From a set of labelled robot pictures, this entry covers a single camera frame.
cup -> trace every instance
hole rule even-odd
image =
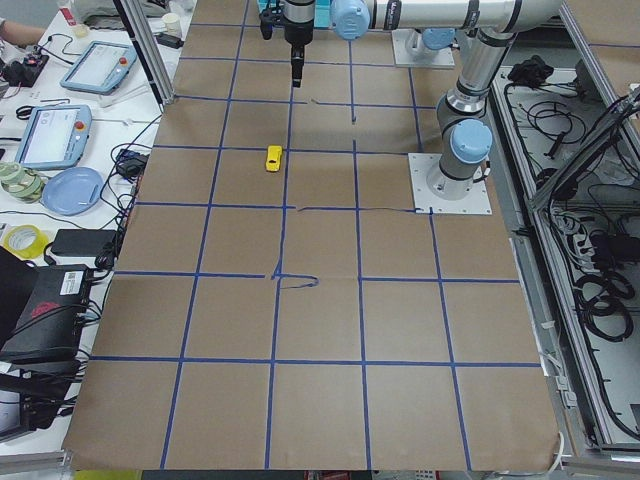
[[[180,26],[180,16],[176,13],[167,13],[162,17],[167,33],[174,37],[182,38],[182,27]]]

yellow strip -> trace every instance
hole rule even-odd
[[[12,228],[4,238],[4,248],[25,260],[42,255],[47,243],[47,236],[33,225]]]

metal plate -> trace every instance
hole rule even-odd
[[[462,200],[445,200],[427,186],[427,172],[440,161],[440,154],[410,153],[413,205],[417,213],[453,213],[458,215],[491,215],[491,203],[484,182],[474,183]]]
[[[456,63],[450,48],[444,48],[433,55],[414,56],[407,52],[407,38],[413,30],[394,30],[391,32],[393,38],[393,55],[396,59],[396,67],[417,67],[433,68],[440,70],[453,70]]]

sticker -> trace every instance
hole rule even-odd
[[[82,272],[67,272],[64,274],[60,295],[77,295],[82,286]]]
[[[387,3],[387,14],[384,17],[384,30],[395,30],[400,23],[400,12],[402,2],[400,0],[389,0]]]

yellow object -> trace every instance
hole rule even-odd
[[[140,480],[142,470],[82,470],[75,480]]]
[[[267,149],[267,162],[265,164],[267,172],[277,172],[280,170],[281,159],[282,147],[280,145],[269,145]]]
[[[12,228],[4,238],[4,248],[24,260],[42,255],[47,243],[47,236],[33,225]]]

